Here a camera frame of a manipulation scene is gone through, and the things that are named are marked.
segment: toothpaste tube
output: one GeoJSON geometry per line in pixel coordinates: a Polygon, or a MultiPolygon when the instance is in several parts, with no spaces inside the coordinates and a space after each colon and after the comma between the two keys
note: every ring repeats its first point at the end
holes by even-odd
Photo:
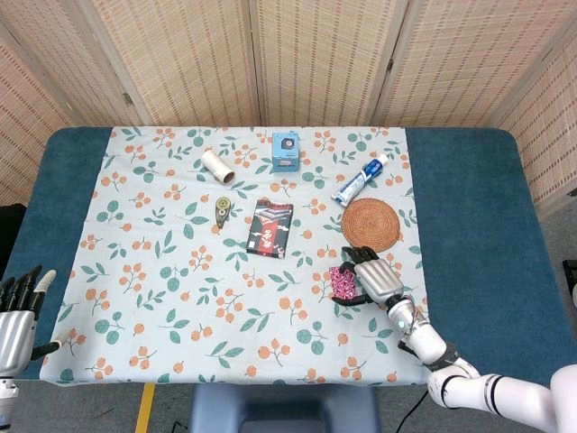
{"type": "Polygon", "coordinates": [[[334,194],[331,194],[331,198],[336,200],[336,202],[340,203],[342,206],[347,207],[349,203],[351,203],[351,200],[361,192],[362,187],[382,171],[387,160],[388,158],[386,155],[379,155],[378,158],[365,165],[359,174],[349,180],[346,185],[334,194]]]}

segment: dark book cover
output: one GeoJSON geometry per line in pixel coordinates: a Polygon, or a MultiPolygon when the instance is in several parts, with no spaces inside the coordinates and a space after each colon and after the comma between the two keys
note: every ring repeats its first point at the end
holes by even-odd
{"type": "Polygon", "coordinates": [[[284,258],[292,212],[291,204],[258,200],[246,242],[247,253],[284,258]]]}

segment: woven panel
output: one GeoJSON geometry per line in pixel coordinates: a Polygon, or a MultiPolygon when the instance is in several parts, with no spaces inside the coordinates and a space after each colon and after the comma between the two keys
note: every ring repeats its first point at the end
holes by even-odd
{"type": "Polygon", "coordinates": [[[61,0],[2,0],[0,14],[90,125],[132,124],[122,94],[105,79],[61,0]]]}
{"type": "Polygon", "coordinates": [[[28,203],[48,137],[71,122],[0,40],[0,206],[28,203]]]}
{"type": "Polygon", "coordinates": [[[388,33],[397,5],[259,0],[267,123],[367,124],[382,86],[385,42],[396,38],[388,33]]]}
{"type": "Polygon", "coordinates": [[[155,123],[259,123],[241,4],[95,0],[155,123]]]}
{"type": "Polygon", "coordinates": [[[517,139],[535,203],[577,178],[577,34],[549,62],[500,128],[517,139]]]}
{"type": "Polygon", "coordinates": [[[425,0],[381,124],[484,124],[575,6],[574,0],[425,0]]]}

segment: paper roll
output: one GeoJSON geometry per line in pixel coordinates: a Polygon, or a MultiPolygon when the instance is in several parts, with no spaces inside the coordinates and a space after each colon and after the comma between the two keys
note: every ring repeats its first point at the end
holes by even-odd
{"type": "Polygon", "coordinates": [[[223,183],[228,183],[234,178],[234,171],[221,160],[213,151],[206,151],[200,158],[205,167],[223,183]]]}

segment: round rattan mat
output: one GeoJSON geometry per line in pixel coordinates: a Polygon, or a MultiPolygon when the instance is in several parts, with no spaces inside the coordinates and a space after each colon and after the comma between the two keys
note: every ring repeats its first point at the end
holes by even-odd
{"type": "Polygon", "coordinates": [[[400,236],[397,213],[376,198],[354,200],[344,210],[341,228],[352,246],[369,246],[377,253],[393,246],[400,236]]]}

